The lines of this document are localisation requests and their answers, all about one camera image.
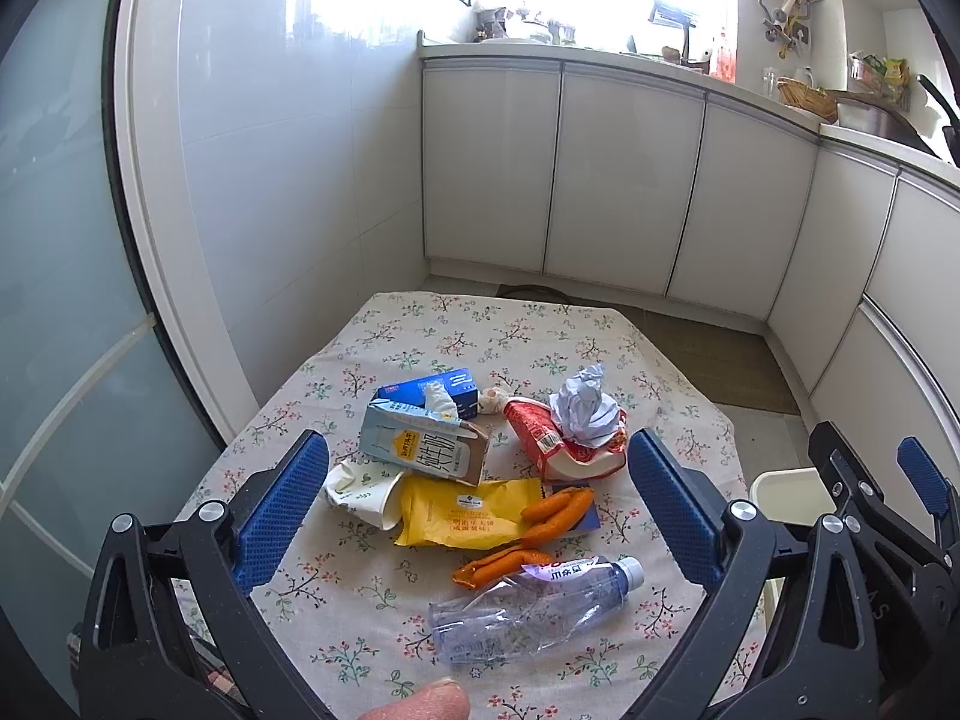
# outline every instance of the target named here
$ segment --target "cabinet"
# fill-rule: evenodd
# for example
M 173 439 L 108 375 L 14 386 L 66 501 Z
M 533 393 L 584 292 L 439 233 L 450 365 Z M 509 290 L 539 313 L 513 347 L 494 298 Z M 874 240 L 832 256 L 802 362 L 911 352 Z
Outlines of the cabinet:
M 886 503 L 928 536 L 933 521 L 896 464 L 896 447 L 916 436 L 940 471 L 960 485 L 949 420 L 923 370 L 910 358 L 896 330 L 864 301 L 823 379 L 813 391 L 821 419 L 837 424 L 883 488 Z
M 812 133 L 711 101 L 669 298 L 766 319 L 800 228 L 816 151 Z
M 890 226 L 867 293 L 960 410 L 960 196 L 912 175 L 896 183 Z
M 566 69 L 546 272 L 664 293 L 703 114 L 700 90 Z
M 823 146 L 770 327 L 806 391 L 817 384 L 877 259 L 896 168 Z
M 540 271 L 559 63 L 478 57 L 424 65 L 426 255 Z

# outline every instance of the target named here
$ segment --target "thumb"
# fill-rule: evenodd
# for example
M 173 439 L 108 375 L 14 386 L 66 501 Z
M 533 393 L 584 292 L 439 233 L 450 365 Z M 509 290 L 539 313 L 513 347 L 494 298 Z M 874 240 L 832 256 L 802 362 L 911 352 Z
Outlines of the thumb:
M 470 701 L 464 688 L 445 678 L 403 701 L 364 712 L 357 720 L 467 720 Z

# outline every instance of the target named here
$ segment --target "yellow snack package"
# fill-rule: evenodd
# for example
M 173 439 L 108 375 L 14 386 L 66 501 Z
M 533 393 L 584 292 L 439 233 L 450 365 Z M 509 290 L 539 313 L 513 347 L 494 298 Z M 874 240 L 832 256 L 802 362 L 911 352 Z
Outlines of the yellow snack package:
M 403 532 L 394 543 L 491 549 L 520 538 L 529 527 L 520 512 L 542 498 L 539 479 L 481 482 L 465 488 L 460 482 L 412 474 L 403 480 Z

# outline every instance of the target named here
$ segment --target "wicker basket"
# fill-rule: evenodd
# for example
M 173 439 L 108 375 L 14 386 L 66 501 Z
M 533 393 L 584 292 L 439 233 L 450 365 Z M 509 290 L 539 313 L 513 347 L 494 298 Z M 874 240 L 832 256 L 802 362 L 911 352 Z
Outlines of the wicker basket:
M 815 113 L 831 124 L 837 121 L 836 100 L 819 89 L 811 89 L 803 81 L 795 79 L 777 79 L 776 88 L 787 105 Z

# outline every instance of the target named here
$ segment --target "screw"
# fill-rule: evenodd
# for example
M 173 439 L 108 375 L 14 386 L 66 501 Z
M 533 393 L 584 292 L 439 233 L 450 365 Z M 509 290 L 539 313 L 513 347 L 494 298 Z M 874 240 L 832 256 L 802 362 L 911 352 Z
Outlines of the screw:
M 129 514 L 117 514 L 113 518 L 113 522 L 110 524 L 110 528 L 114 533 L 126 533 L 133 525 L 133 517 Z
M 747 501 L 733 501 L 730 511 L 737 519 L 751 520 L 757 516 L 757 507 Z
M 224 515 L 224 505 L 220 501 L 208 501 L 199 509 L 203 522 L 215 522 Z
M 840 517 L 834 517 L 833 514 L 828 514 L 824 517 L 824 528 L 831 533 L 840 533 L 843 530 L 843 522 L 840 521 Z

